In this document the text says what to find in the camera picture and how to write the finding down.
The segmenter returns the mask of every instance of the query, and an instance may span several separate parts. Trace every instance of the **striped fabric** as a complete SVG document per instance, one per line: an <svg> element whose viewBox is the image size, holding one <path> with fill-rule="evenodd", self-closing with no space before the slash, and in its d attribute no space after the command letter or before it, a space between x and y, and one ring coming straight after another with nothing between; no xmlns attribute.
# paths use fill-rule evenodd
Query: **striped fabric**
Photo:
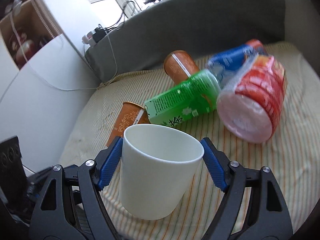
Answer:
<svg viewBox="0 0 320 240"><path fill-rule="evenodd" d="M224 127L216 111L195 117L176 128L198 140L209 137L217 149L244 167L260 169L269 166L281 187L296 231L320 197L320 108L317 105L320 95L314 92L319 91L320 80L291 44L281 42L266 46L266 49L284 64L288 77L281 121L269 141L251 144L235 137ZM207 59L202 58L196 63L203 68ZM125 73L101 87L80 114L60 163L79 165L94 158L105 147L123 101L143 105L146 99L173 85L161 69ZM119 201L119 174L118 167L101 196L116 229L131 239L200 239L223 197L202 162L190 187L169 216L160 220L141 220L127 212ZM234 232L239 231L244 222L249 196L250 190L247 189Z"/></svg>

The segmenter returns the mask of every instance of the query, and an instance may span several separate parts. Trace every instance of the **brown cup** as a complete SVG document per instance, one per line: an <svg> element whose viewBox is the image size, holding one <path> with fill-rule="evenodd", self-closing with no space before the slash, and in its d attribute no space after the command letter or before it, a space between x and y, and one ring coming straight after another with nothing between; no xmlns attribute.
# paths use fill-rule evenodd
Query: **brown cup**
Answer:
<svg viewBox="0 0 320 240"><path fill-rule="evenodd" d="M120 114L117 117L106 145L109 147L116 136L123 137L123 132L126 128L138 123L150 123L147 111L135 103L123 102Z"/></svg>
<svg viewBox="0 0 320 240"><path fill-rule="evenodd" d="M183 50L171 52L165 58L163 67L176 85L200 71L192 57Z"/></svg>

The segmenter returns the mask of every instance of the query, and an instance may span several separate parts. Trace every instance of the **metal screw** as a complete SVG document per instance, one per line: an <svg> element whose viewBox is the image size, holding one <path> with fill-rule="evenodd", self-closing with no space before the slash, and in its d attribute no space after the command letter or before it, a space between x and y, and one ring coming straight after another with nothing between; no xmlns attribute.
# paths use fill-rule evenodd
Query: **metal screw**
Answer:
<svg viewBox="0 0 320 240"><path fill-rule="evenodd" d="M231 165L232 167L238 167L238 166L239 166L239 162L237 162L237 161L231 161L231 162L230 162L230 165Z"/></svg>
<svg viewBox="0 0 320 240"><path fill-rule="evenodd" d="M262 167L262 170L263 170L264 172L266 172L266 173L268 173L268 172L271 171L271 169L270 169L268 166L263 166L263 167Z"/></svg>
<svg viewBox="0 0 320 240"><path fill-rule="evenodd" d="M59 171L61 169L61 166L60 165L56 165L53 167L53 170L54 171Z"/></svg>
<svg viewBox="0 0 320 240"><path fill-rule="evenodd" d="M85 165L86 166L92 166L92 165L94 165L94 160L87 160L86 162L85 162Z"/></svg>

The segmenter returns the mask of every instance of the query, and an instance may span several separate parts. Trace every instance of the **blue gripper pad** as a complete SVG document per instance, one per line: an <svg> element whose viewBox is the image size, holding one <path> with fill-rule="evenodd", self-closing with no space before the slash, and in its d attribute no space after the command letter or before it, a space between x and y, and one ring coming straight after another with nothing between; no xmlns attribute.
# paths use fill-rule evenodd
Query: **blue gripper pad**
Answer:
<svg viewBox="0 0 320 240"><path fill-rule="evenodd" d="M215 157L215 155L213 154L207 142L202 139L200 143L204 148L204 155L202 158L211 175L213 183L215 184L216 187L224 191L228 186L225 181L224 170L220 165L219 161L217 160L217 158Z"/></svg>
<svg viewBox="0 0 320 240"><path fill-rule="evenodd" d="M104 162L102 168L100 169L100 179L97 184L100 190L103 190L105 186L110 184L113 174L118 166L122 154L122 143L123 138L119 138L113 149L111 150L109 156Z"/></svg>

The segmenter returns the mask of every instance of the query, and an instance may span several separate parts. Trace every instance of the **green bottle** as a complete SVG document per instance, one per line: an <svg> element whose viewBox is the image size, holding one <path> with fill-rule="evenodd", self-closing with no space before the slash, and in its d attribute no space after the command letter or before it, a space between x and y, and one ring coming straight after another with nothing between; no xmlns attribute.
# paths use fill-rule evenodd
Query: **green bottle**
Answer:
<svg viewBox="0 0 320 240"><path fill-rule="evenodd" d="M221 91L215 76L201 70L186 81L145 101L150 123L174 127L216 109Z"/></svg>

